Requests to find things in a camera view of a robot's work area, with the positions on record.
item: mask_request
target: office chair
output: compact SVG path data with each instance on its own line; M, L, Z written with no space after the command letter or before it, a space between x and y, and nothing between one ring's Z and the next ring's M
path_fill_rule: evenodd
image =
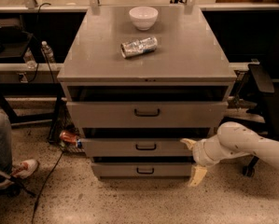
M248 65L244 86L239 95L246 101L256 103L256 107L249 109L248 113L261 115L265 120L267 137L279 141L279 29L271 43L270 49L260 64ZM241 119L224 118L222 122L237 121L256 131L255 122ZM262 123L258 123L258 130L262 130ZM246 176L254 175L254 166L258 157L243 169Z

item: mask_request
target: gray countertop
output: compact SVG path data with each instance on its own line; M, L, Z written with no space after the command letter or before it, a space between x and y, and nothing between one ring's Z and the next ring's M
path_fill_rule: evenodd
M132 7L90 7L58 75L60 81L233 81L236 76L199 7L153 6L155 25L137 30ZM120 44L157 37L151 53L124 59Z

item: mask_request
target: person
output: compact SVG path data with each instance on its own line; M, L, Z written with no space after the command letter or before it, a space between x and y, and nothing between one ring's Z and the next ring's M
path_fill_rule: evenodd
M22 161L13 166L11 150L11 125L8 117L0 113L0 171L17 178L25 179L38 167L38 161L34 159ZM0 176L0 189L6 189L13 183Z

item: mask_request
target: chair armrest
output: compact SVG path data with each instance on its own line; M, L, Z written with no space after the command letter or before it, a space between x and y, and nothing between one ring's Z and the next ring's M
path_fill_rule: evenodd
M260 64L250 63L248 67L251 76L258 86L258 90L263 93L274 93L269 73Z

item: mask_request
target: robotic hand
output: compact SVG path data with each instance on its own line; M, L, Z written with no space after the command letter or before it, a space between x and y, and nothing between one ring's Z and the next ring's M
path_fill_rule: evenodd
M206 175L207 167L225 159L252 154L279 169L279 142L261 137L236 122L223 123L211 138L197 142L184 138L181 142L192 150L196 161L189 180L192 187L199 185Z

